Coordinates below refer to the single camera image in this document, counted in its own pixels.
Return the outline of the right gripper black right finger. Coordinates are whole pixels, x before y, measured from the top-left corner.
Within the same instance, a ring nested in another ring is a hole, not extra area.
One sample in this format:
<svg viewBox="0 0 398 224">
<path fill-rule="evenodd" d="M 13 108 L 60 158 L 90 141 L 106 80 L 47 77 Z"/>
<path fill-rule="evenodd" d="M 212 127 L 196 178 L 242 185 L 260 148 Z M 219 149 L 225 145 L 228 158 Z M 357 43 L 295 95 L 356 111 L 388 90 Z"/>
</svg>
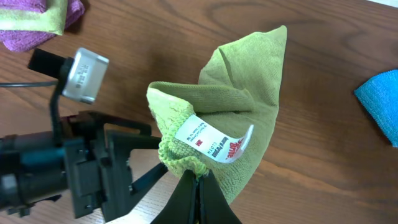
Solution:
<svg viewBox="0 0 398 224">
<path fill-rule="evenodd" d="M 210 170 L 199 179 L 199 224 L 242 224 Z"/>
</svg>

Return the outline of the green microfibre cloth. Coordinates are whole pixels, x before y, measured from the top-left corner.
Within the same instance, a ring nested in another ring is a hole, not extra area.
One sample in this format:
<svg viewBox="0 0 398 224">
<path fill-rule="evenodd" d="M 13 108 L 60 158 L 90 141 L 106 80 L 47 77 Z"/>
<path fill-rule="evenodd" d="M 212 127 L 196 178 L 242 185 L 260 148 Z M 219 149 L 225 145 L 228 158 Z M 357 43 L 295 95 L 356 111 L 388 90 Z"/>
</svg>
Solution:
<svg viewBox="0 0 398 224">
<path fill-rule="evenodd" d="M 159 159 L 171 173 L 213 173 L 227 202 L 239 195 L 274 132 L 286 42 L 285 26 L 253 32 L 219 46 L 196 85 L 148 86 Z"/>
</svg>

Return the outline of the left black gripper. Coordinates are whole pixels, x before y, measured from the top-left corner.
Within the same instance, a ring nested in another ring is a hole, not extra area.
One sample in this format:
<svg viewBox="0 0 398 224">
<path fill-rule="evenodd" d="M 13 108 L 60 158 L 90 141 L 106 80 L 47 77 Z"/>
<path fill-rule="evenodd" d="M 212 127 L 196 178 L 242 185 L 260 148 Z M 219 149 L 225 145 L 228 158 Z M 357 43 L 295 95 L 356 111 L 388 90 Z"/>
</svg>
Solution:
<svg viewBox="0 0 398 224">
<path fill-rule="evenodd" d="M 61 119 L 64 163 L 76 218 L 101 210 L 106 222 L 127 215 L 168 172 L 159 163 L 137 180 L 131 151 L 158 150 L 148 124 L 95 111 Z"/>
</svg>

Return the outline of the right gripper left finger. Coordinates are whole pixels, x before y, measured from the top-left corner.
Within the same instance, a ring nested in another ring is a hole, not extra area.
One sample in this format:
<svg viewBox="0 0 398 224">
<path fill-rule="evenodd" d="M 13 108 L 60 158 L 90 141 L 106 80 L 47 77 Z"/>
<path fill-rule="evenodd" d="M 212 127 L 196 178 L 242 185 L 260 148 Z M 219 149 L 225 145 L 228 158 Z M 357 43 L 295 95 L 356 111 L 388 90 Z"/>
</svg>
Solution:
<svg viewBox="0 0 398 224">
<path fill-rule="evenodd" d="M 197 222 L 197 180 L 186 170 L 163 210 L 151 224 L 194 224 Z"/>
</svg>

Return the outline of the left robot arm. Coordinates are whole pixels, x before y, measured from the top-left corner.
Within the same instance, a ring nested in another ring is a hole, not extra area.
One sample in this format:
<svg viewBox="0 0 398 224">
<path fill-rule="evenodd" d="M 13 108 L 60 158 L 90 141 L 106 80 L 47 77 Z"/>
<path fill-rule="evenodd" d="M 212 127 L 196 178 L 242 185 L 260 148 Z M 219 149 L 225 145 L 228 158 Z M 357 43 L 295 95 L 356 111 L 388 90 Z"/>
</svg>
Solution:
<svg viewBox="0 0 398 224">
<path fill-rule="evenodd" d="M 137 180 L 129 165 L 134 149 L 158 149 L 148 124 L 96 111 L 61 120 L 60 144 L 52 132 L 1 139 L 1 209 L 27 216 L 41 201 L 65 190 L 76 218 L 100 209 L 106 222 L 127 215 L 167 172 L 158 164 Z"/>
</svg>

